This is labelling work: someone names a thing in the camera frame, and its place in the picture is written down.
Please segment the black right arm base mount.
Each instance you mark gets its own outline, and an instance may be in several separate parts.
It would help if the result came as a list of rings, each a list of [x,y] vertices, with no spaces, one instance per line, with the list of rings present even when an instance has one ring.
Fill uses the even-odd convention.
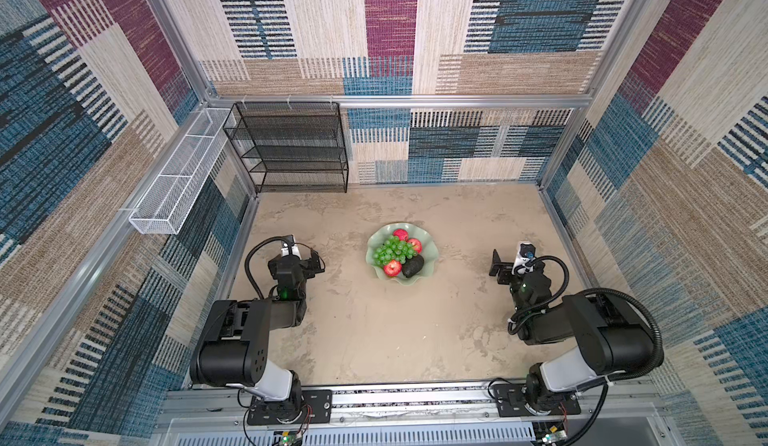
[[[502,418],[578,415],[581,407],[574,393],[551,392],[543,386],[503,378],[491,380],[487,393]]]

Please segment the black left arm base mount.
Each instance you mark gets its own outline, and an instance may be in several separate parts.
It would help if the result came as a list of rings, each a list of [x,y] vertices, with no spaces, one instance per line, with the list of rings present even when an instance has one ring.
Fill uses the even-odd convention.
[[[331,420],[333,391],[305,389],[294,375],[285,400],[264,400],[255,396],[247,409],[247,426],[277,426],[327,424]]]

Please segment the red apple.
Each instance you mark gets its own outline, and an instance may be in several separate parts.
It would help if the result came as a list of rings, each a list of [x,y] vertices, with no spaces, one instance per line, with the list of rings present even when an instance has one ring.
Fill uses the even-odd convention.
[[[420,254],[422,252],[422,243],[418,239],[410,238],[407,241],[407,244],[410,246],[410,248],[415,254]]]
[[[396,277],[402,271],[402,264],[396,260],[391,260],[382,267],[388,277]]]
[[[397,229],[395,230],[392,235],[396,238],[398,238],[400,241],[408,241],[409,240],[409,234],[408,231],[405,229]]]

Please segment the green grape bunch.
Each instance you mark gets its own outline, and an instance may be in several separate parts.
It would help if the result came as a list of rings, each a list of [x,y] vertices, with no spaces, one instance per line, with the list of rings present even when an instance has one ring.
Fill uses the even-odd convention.
[[[392,261],[404,264],[407,260],[418,255],[414,245],[408,240],[401,240],[397,236],[390,237],[382,245],[373,249],[373,263],[383,268]]]

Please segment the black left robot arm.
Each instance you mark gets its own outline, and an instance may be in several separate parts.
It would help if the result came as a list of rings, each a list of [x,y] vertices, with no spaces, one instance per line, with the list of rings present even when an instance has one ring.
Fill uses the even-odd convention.
[[[272,331],[302,324],[307,281],[325,272],[318,252],[308,252],[303,259],[293,247],[268,261],[276,281],[271,296],[213,303],[189,366],[194,385],[243,390],[272,409],[303,407],[298,375],[272,362],[268,349]]]

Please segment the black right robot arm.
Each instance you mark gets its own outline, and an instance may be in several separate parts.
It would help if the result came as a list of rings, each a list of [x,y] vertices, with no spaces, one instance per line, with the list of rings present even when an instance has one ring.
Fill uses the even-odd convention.
[[[512,262],[494,252],[489,274],[508,287],[514,302],[509,335],[528,346],[576,342],[561,356],[534,364],[523,381],[490,380],[487,392],[500,415],[571,414],[577,393],[636,379],[662,365],[661,329],[633,296],[610,288],[568,293],[565,262],[537,255],[528,242],[519,244]]]

